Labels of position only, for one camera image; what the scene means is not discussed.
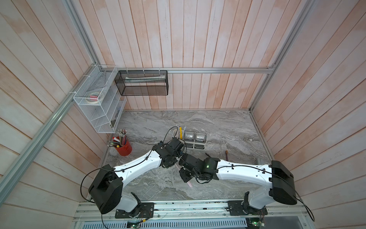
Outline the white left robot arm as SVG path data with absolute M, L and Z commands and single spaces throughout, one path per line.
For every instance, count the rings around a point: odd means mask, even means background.
M 101 214 L 112 210 L 124 211 L 136 217 L 142 210 L 141 201 L 134 193 L 123 188 L 144 173 L 162 167 L 168 169 L 183 155 L 185 144 L 178 138 L 167 143 L 159 142 L 145 155 L 124 165 L 110 165 L 98 169 L 88 192 Z

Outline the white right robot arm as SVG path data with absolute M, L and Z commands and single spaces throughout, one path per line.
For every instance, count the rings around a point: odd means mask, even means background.
M 273 202 L 297 204 L 294 176 L 280 161 L 273 160 L 269 165 L 247 165 L 213 157 L 200 160 L 184 154 L 179 165 L 185 183 L 195 178 L 200 184 L 211 180 L 238 180 L 259 185 L 259 189 L 246 193 L 245 208 L 261 210 Z

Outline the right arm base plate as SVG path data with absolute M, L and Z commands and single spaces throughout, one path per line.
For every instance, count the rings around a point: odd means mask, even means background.
M 244 216 L 244 215 L 255 215 L 255 216 L 264 216 L 268 214 L 267 208 L 263 207 L 262 209 L 256 209 L 244 201 L 240 200 L 231 200 L 227 202 L 228 207 L 227 211 L 231 216 Z

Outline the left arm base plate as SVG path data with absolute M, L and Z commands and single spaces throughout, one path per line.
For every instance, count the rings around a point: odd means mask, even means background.
M 116 210 L 116 219 L 149 219 L 153 217 L 154 203 L 140 203 L 131 212 Z

